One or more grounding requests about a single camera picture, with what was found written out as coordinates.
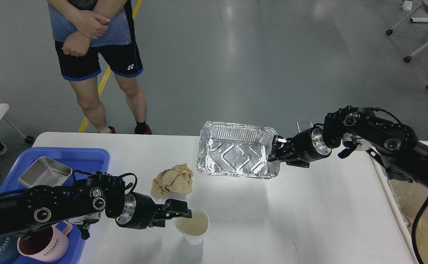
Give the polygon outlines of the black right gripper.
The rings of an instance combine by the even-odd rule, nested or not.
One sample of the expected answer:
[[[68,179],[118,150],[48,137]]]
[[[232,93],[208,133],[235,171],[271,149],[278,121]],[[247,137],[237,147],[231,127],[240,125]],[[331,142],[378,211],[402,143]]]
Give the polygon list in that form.
[[[325,144],[322,133],[320,127],[312,127],[294,137],[274,136],[268,162],[279,161],[289,166],[309,168],[310,162],[331,155],[332,149]]]

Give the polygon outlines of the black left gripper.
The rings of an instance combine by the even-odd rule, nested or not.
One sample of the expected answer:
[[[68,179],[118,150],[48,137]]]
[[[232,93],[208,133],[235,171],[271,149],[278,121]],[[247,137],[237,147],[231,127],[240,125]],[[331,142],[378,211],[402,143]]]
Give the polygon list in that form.
[[[147,227],[166,226],[166,220],[173,218],[192,218],[192,210],[188,203],[178,199],[167,199],[164,204],[157,205],[151,197],[135,192],[125,194],[125,206],[115,223],[119,227],[146,229]]]

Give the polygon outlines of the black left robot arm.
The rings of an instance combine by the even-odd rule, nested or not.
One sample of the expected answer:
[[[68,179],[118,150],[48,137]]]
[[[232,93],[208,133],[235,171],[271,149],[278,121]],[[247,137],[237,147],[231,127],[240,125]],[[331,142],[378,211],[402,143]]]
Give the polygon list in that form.
[[[27,239],[40,229],[77,218],[82,239],[88,239],[87,229],[96,221],[84,217],[100,212],[115,219],[119,227],[137,230],[163,228],[166,220],[192,217],[187,202],[167,199],[156,204],[151,197],[134,192],[137,182],[124,181],[129,173],[85,175],[85,179],[74,179],[71,186],[37,185],[0,193],[0,237]]]

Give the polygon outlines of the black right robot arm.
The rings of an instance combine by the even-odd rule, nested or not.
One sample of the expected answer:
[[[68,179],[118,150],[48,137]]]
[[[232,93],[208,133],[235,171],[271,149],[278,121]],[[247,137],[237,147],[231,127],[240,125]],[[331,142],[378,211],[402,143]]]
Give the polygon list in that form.
[[[346,106],[328,113],[323,123],[284,138],[276,134],[268,162],[280,161],[289,166],[308,168],[310,162],[329,157],[332,150],[344,146],[338,154],[347,158],[354,151],[364,150],[390,179],[416,182],[428,189],[428,145],[418,140],[414,130],[399,119],[394,122],[377,117],[378,107]],[[412,248],[418,263],[420,256],[416,231],[428,208],[428,196],[419,209],[411,231]]]

